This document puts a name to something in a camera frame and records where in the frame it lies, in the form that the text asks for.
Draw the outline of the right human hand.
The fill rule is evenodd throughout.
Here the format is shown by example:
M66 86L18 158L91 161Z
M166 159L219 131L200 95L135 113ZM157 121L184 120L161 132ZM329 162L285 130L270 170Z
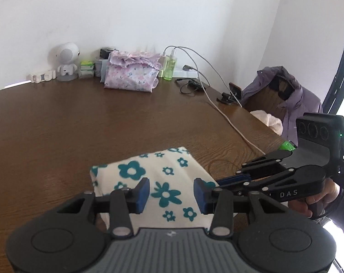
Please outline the right human hand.
M313 213L309 206L314 203L322 203L324 207L334 202L339 195L340 187L332 179L325 180L325 185L321 193L309 196L304 200L293 200L288 202L288 207L298 213L310 218Z

